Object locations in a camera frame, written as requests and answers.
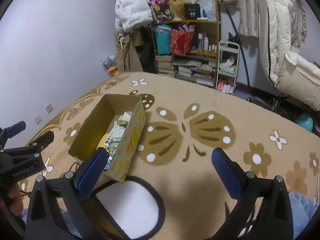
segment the red bag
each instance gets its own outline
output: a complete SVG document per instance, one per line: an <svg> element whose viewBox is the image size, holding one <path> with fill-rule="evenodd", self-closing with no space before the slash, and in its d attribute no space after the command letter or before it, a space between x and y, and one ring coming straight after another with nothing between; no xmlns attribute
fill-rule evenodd
<svg viewBox="0 0 320 240"><path fill-rule="evenodd" d="M195 35L194 32L188 33L171 28L171 53L184 56L190 51L190 43Z"/></svg>

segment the white wall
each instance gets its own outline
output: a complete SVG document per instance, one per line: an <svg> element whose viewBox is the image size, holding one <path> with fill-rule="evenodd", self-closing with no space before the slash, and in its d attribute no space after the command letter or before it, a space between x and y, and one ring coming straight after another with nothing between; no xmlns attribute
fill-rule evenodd
<svg viewBox="0 0 320 240"><path fill-rule="evenodd" d="M109 78L115 0L14 0L0 21L0 127L25 121L22 146L56 114ZM44 107L51 103L48 114ZM42 121L36 125L33 117Z"/></svg>
<svg viewBox="0 0 320 240"><path fill-rule="evenodd" d="M307 21L307 37L305 42L301 44L300 55L309 62L315 61L320 64L320 23L316 19L316 16L312 12L311 8L305 0L303 1L303 8L306 11ZM239 10L232 5L228 5L228 9L232 14L233 21L236 27L239 26ZM234 35L233 27L231 25L228 14L224 7L221 7L221 39L228 40L228 33ZM268 93L279 95L280 92L276 90L270 81L265 76L259 56L259 41L257 38L246 37L241 35L241 41L243 45L244 55L247 61L248 73L250 78L250 85L262 89ZM242 56L240 56L239 74L237 82L247 84L247 79L244 70L244 64ZM295 98L290 98L289 101L299 107L305 108L306 106Z"/></svg>

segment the white coat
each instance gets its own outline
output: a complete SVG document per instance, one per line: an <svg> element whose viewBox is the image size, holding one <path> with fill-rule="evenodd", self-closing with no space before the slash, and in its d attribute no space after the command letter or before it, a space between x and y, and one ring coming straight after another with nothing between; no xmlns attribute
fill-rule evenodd
<svg viewBox="0 0 320 240"><path fill-rule="evenodd" d="M148 0L116 0L115 13L119 33L133 32L153 22Z"/></svg>

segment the human hand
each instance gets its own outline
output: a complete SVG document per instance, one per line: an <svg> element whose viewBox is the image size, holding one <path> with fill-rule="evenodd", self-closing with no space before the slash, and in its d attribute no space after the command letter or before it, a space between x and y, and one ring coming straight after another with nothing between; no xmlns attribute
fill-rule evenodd
<svg viewBox="0 0 320 240"><path fill-rule="evenodd" d="M14 184L9 192L8 192L9 198L12 199L12 204L10 205L10 211L15 214L16 216L20 215L23 210L23 202L22 202L22 196L20 193L19 185L18 183ZM0 198L0 208L4 206L4 201L2 198Z"/></svg>

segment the yellow printed box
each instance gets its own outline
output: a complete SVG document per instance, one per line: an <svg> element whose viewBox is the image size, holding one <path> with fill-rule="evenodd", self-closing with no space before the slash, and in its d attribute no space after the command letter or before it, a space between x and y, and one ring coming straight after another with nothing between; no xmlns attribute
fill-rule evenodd
<svg viewBox="0 0 320 240"><path fill-rule="evenodd" d="M130 122L125 129L109 169L102 173L110 179L124 182L147 120L140 96L104 95L84 121L68 153L78 160L88 160L95 152L102 136L110 132L114 121L118 120L119 116L127 111L132 112Z"/></svg>

